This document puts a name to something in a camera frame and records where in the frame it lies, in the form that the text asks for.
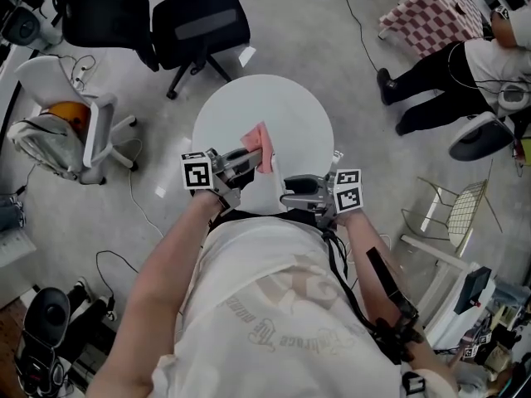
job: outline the concrete floor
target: concrete floor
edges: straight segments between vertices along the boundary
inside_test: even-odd
[[[152,6],[162,0],[150,0]],[[393,39],[379,40],[378,18],[398,0],[349,0],[363,24],[363,36],[377,67],[400,75],[415,62],[411,52]],[[251,44],[257,49],[242,69],[233,52],[217,59],[233,77],[253,74],[280,75],[298,82],[320,101],[332,123],[335,147],[344,153],[340,167],[363,170],[365,211],[379,232],[392,238],[393,247],[404,231],[401,208],[427,211],[433,191],[417,176],[442,186],[462,190],[485,179],[491,159],[459,163],[450,159],[447,145],[465,122],[417,132],[399,138],[394,126],[404,105],[385,108],[379,98],[375,72],[360,42],[359,28],[344,0],[241,0],[251,25]],[[151,72],[133,51],[87,50],[63,44],[53,52],[98,61],[90,73],[87,91],[118,96],[117,117],[134,114],[137,134],[144,141],[132,176],[133,193],[149,219],[164,233],[187,205],[178,155],[190,146],[197,113],[223,80],[210,67],[196,76],[186,74],[178,86],[179,97],[170,101],[166,89],[175,71]],[[32,102],[21,93],[12,120],[27,117]],[[126,153],[134,156],[137,143]],[[24,183],[31,164],[16,154],[10,143],[0,158],[3,190]],[[37,245],[34,273],[40,285],[68,289],[80,275],[105,293],[95,266],[98,250],[113,250],[140,267],[158,243],[158,232],[144,220],[129,196],[128,171],[107,163],[105,186],[80,186],[49,172],[32,174],[25,203],[28,235]],[[480,208],[475,231],[463,254],[466,260],[488,265],[508,280],[521,281],[529,264],[531,245],[531,191],[529,170],[517,175],[510,151],[494,155],[487,195],[503,226],[498,231],[488,209]],[[166,193],[155,193],[157,187]],[[442,242],[431,242],[434,246]],[[399,257],[419,296],[430,281],[434,260],[402,249]],[[102,256],[101,269],[112,285],[119,312],[134,280],[123,262]]]

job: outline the white round table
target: white round table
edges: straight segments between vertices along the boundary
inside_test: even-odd
[[[250,75],[224,85],[202,107],[192,133],[193,152],[219,154],[242,148],[241,138],[265,122],[281,178],[324,176],[334,155],[328,115],[304,87],[276,75]],[[255,175],[241,194],[239,210],[279,212],[275,175]]]

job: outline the white office chair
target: white office chair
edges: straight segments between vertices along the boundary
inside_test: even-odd
[[[113,137],[124,127],[136,125],[136,118],[130,115],[114,127],[113,117],[116,96],[106,94],[101,97],[82,95],[70,82],[61,61],[55,56],[41,56],[24,62],[16,70],[24,90],[43,109],[60,102],[76,102],[90,108],[89,128],[85,140],[83,165],[95,168],[111,156],[131,171],[138,168],[134,161],[119,153],[113,143]],[[105,178],[100,176],[100,184]]]

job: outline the black pants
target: black pants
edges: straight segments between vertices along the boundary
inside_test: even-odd
[[[68,293],[72,315],[86,298],[85,290],[80,286],[75,286]],[[98,325],[107,314],[107,305],[101,299],[94,301],[84,313],[80,314],[76,320],[68,325],[65,339],[57,350],[57,355],[73,363],[77,360],[87,342],[95,335]]]
[[[449,66],[448,57],[454,48]],[[493,111],[479,90],[458,84],[452,79],[449,69],[459,82],[469,87],[476,87],[466,61],[465,46],[460,42],[454,42],[422,59],[395,80],[397,83],[395,88],[386,90],[390,104],[418,95],[422,91],[444,90],[441,95],[406,111],[400,121],[400,127],[405,133],[419,129],[433,129],[451,124],[463,116]]]

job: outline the black strap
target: black strap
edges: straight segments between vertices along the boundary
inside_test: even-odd
[[[408,371],[402,376],[402,386],[406,390],[406,396],[420,394],[426,390],[424,377]]]
[[[25,124],[29,124],[29,125],[31,125],[34,129],[39,129],[39,130],[41,130],[41,131],[44,131],[45,133],[56,134],[56,135],[58,135],[58,136],[66,136],[65,133],[55,133],[55,132],[53,132],[53,131],[49,131],[49,130],[47,130],[47,129],[44,129],[44,128],[41,127],[40,125],[37,125],[37,124],[33,123],[32,121],[28,121],[27,119],[23,119],[22,121],[18,121],[18,122],[20,122],[20,123],[25,123]]]
[[[348,302],[350,303],[350,307],[352,308],[354,314],[356,314],[356,317],[360,323],[368,330],[374,342],[378,345],[378,348],[380,348],[380,351],[382,351],[382,353],[389,358],[393,364],[399,365],[401,363],[401,353],[397,349],[397,339],[394,337],[392,328],[382,318],[377,320],[376,326],[368,321],[365,317],[365,314],[363,314],[362,309],[359,307],[358,300],[356,299],[354,292],[339,275],[338,267],[335,264],[334,249],[332,247],[332,242],[337,244],[337,236],[333,231],[325,231],[323,233],[323,240],[329,247],[330,269],[338,279],[341,288],[347,295]]]

